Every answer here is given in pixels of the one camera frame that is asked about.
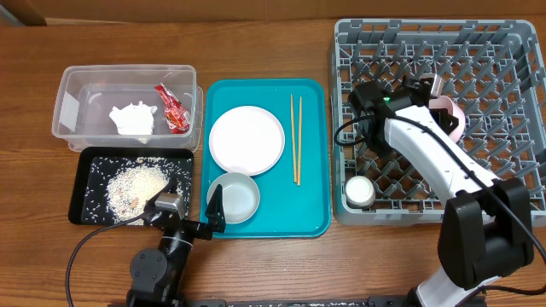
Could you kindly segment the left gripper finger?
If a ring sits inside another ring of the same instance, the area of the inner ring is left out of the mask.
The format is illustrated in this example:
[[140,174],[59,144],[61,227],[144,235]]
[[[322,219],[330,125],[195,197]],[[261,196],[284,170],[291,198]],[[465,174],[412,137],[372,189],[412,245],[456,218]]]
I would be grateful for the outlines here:
[[147,201],[146,207],[159,207],[160,209],[175,209],[176,197],[172,195],[171,191],[176,187],[176,180],[170,179],[169,182],[150,200]]
[[223,206],[223,186],[217,185],[208,200],[205,216],[208,219],[208,225],[213,232],[223,233],[226,228],[226,221]]

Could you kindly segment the pink bowl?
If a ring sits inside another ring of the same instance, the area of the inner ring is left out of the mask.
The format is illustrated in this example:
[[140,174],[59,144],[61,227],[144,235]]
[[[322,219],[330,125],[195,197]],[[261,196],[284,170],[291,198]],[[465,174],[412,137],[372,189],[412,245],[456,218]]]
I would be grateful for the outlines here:
[[455,115],[459,119],[458,130],[460,132],[460,136],[450,137],[453,142],[458,142],[463,135],[466,125],[466,117],[464,115],[464,112],[448,96],[440,96],[439,98],[432,99],[429,102],[430,110],[436,108],[447,108],[450,114]]

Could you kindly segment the grey small bowl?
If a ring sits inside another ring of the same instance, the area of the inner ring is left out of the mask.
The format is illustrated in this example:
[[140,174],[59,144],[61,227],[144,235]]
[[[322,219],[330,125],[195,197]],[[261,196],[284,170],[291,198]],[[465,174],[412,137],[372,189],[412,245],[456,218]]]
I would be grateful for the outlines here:
[[221,205],[227,224],[246,222],[258,210],[258,185],[251,177],[235,172],[224,173],[212,182],[206,196],[206,209],[210,207],[217,186],[222,188]]

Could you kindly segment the cooked rice pile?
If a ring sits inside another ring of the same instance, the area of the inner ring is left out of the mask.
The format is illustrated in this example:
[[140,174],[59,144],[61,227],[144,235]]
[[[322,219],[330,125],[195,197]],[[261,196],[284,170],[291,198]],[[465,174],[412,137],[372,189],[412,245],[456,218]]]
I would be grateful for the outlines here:
[[81,221],[110,225],[143,213],[147,201],[172,178],[189,215],[194,160],[162,157],[95,157],[84,189]]

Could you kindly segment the red sauce packet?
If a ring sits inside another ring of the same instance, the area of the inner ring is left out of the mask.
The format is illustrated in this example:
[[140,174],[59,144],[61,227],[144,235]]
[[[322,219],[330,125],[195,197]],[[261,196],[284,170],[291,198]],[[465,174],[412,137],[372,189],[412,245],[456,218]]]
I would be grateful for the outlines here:
[[184,134],[190,128],[191,113],[182,105],[182,103],[168,90],[164,84],[156,85],[155,90],[159,93],[164,102],[164,113],[166,123],[172,134]]

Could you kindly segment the white napkin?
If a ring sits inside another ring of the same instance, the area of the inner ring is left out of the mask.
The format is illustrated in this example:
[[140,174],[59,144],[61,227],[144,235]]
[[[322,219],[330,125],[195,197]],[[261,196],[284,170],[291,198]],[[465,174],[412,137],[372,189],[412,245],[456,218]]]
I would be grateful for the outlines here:
[[147,144],[153,134],[156,112],[156,106],[139,101],[137,105],[130,103],[122,109],[113,107],[109,118],[114,122],[119,135],[137,136],[140,143]]

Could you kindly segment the white cylindrical cup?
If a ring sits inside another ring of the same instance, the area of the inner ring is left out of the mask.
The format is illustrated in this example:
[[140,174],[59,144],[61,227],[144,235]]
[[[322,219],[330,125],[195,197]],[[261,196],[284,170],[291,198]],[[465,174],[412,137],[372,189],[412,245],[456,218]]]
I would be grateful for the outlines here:
[[351,177],[345,185],[346,203],[350,208],[366,209],[375,202],[375,187],[364,176]]

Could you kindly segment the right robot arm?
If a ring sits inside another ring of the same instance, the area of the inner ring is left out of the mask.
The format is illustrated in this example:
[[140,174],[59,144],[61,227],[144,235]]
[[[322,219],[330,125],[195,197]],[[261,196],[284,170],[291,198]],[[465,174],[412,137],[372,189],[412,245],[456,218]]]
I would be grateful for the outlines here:
[[479,295],[505,291],[534,296],[544,288],[500,287],[496,280],[532,263],[543,246],[532,233],[530,194],[518,178],[502,180],[468,156],[451,135],[460,127],[451,108],[432,109],[439,77],[404,78],[394,91],[375,80],[357,85],[348,102],[359,133],[378,156],[399,152],[444,205],[438,255],[428,280],[406,306],[480,306]]

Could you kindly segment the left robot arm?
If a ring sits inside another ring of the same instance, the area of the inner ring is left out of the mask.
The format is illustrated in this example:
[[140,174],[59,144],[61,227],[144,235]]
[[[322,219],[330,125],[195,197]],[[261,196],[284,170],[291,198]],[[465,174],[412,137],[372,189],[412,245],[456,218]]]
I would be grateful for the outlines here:
[[194,240],[211,240],[225,231],[222,186],[213,190],[208,201],[206,223],[183,217],[183,198],[176,187],[177,180],[171,179],[144,206],[144,222],[161,229],[163,235],[156,248],[141,250],[131,260],[127,306],[183,306],[178,288]]

